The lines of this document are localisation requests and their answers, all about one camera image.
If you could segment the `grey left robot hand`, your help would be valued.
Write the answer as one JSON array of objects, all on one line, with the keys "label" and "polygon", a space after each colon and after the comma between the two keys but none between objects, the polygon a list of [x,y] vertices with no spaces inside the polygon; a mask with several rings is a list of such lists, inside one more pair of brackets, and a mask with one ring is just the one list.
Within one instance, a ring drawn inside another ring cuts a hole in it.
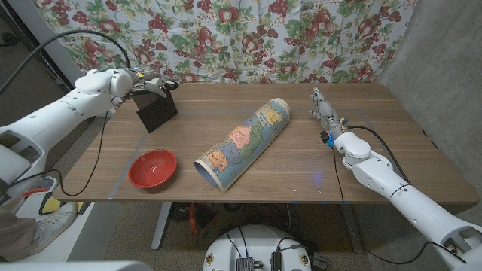
[{"label": "grey left robot hand", "polygon": [[167,97],[163,88],[163,82],[153,73],[142,73],[138,69],[127,69],[128,74],[133,80],[132,87],[127,91],[126,97],[134,97],[144,94],[157,94],[162,98]]}]

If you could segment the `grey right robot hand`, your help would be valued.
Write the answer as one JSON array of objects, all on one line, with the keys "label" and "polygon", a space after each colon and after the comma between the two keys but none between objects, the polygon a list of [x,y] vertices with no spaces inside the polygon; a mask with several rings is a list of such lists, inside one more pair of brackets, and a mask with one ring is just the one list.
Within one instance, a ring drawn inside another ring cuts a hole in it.
[{"label": "grey right robot hand", "polygon": [[341,136],[344,133],[341,118],[318,87],[313,88],[313,94],[310,95],[310,98],[312,104],[316,107],[316,110],[310,110],[310,113],[320,122],[323,130],[334,139]]}]

